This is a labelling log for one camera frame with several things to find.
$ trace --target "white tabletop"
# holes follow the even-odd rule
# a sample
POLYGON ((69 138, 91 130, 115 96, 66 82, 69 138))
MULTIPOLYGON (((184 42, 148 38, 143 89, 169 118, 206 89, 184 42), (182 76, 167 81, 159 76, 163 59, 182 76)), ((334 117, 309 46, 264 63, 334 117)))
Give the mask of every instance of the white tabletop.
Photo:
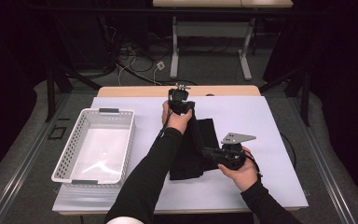
MULTIPOLYGON (((113 107, 135 111, 135 135, 128 164, 129 174, 146 155, 161 128, 161 105, 166 97, 96 97, 91 107, 113 107)), ((278 128, 263 96, 189 97, 196 102, 197 119, 213 119, 216 136, 227 133, 255 135, 242 143, 250 148, 263 174, 262 182, 285 208, 298 209, 308 203, 288 157, 278 128)), ((61 214, 106 213, 119 189, 62 186, 53 211, 61 214)), ((195 179, 170 181, 167 176, 156 213, 205 213, 249 211, 240 190, 220 170, 195 179)))

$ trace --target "white basket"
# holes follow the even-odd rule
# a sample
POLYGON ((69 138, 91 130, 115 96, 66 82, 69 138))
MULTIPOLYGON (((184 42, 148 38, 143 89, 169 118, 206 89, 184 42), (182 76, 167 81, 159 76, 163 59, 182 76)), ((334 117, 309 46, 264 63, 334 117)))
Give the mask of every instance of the white basket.
POLYGON ((120 188, 134 130, 133 111, 83 109, 51 179, 66 186, 120 188))

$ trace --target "black sleeve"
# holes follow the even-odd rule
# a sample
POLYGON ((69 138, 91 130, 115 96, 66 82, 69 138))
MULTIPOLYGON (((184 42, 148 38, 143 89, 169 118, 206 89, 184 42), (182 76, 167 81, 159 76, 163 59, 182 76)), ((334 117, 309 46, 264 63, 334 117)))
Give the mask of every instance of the black sleeve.
POLYGON ((242 192, 241 196, 261 223, 301 223, 272 198, 260 181, 242 192))
POLYGON ((167 128, 126 179, 105 223, 115 217, 133 217, 145 224, 153 222, 153 214, 165 176, 172 167, 182 134, 167 128))

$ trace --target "metal bracket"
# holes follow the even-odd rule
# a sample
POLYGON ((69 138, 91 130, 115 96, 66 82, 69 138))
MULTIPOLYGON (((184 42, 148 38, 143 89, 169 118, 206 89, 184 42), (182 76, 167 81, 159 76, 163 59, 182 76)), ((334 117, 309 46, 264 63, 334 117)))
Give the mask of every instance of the metal bracket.
POLYGON ((246 142, 254 140, 255 136, 240 134, 240 133, 228 133, 226 137, 222 140, 222 144, 234 145, 241 142, 246 142))

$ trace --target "desk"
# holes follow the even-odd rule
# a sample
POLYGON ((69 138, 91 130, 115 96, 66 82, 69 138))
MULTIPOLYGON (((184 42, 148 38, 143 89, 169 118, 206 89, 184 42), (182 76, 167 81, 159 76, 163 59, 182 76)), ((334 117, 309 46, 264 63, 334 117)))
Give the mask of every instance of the desk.
MULTIPOLYGON (((254 10, 262 7, 285 8, 293 5, 291 0, 153 0, 154 7, 248 7, 254 10)), ((253 29, 250 22, 188 22, 172 19, 172 62, 171 78, 177 78, 179 64, 178 36, 226 36, 244 38, 242 49, 238 50, 245 80, 252 80, 246 52, 253 29)))
MULTIPOLYGON (((159 131, 161 105, 167 99, 170 88, 104 87, 94 98, 91 107, 119 105, 135 108, 136 129, 127 174, 145 156, 159 131)), ((189 100, 196 102, 198 119, 213 118, 218 139, 227 132, 257 136, 256 140, 244 145, 252 149, 264 175, 264 185, 283 207, 299 209, 308 206, 267 102, 260 96, 257 87, 194 86, 189 94, 189 100), (227 111, 225 106, 228 105, 236 109, 227 111), (226 116, 220 118, 216 108, 226 116)), ((62 185, 52 210, 63 215, 105 214, 118 192, 119 189, 62 185)), ((208 171, 200 178, 189 180, 170 181, 167 177, 156 206, 156 214, 245 211, 249 209, 241 199, 240 191, 219 170, 208 171)))

